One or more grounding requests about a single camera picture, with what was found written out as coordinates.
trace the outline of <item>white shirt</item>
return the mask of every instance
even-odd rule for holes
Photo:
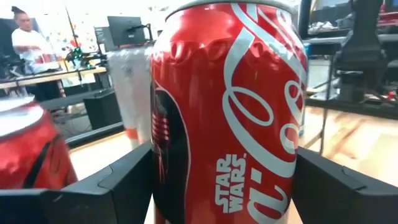
[[[12,46],[37,46],[40,50],[28,50],[19,57],[24,59],[26,74],[36,74],[48,69],[57,69],[59,64],[51,45],[38,32],[32,30],[26,32],[16,29],[11,35]]]

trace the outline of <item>can rim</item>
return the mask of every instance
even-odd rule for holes
[[[217,3],[253,3],[253,4],[263,4],[267,6],[274,6],[279,9],[283,9],[289,13],[293,13],[293,8],[286,2],[285,0],[194,0],[188,3],[185,3],[181,6],[175,7],[170,10],[169,14],[166,16],[165,20],[184,9],[189,9],[194,6],[201,6],[204,4],[217,4]]]
[[[39,105],[30,108],[14,108],[13,110],[3,112],[0,115],[0,124],[2,123],[2,119],[7,120],[10,117],[24,116],[27,119],[16,119],[19,124],[17,122],[13,127],[9,127],[4,124],[0,125],[0,140],[20,134],[26,129],[36,126],[37,123],[44,118],[44,114],[44,110]]]
[[[34,96],[20,98],[5,98],[0,100],[0,113],[27,106],[34,102]]]

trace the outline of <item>dark hair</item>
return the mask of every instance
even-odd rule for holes
[[[16,19],[17,16],[18,16],[19,14],[26,14],[25,11],[19,9],[19,8],[16,7],[16,6],[12,6],[12,7],[11,7],[11,11],[14,13],[14,19]]]

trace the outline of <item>coca-cola can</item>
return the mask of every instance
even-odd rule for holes
[[[0,100],[0,189],[62,189],[76,182],[68,150],[33,97]]]
[[[157,224],[285,223],[307,76],[289,5],[183,5],[151,67]]]

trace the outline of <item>star wars character graphic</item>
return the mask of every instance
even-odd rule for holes
[[[184,223],[188,141],[178,107],[167,91],[151,87],[155,204],[172,224]]]

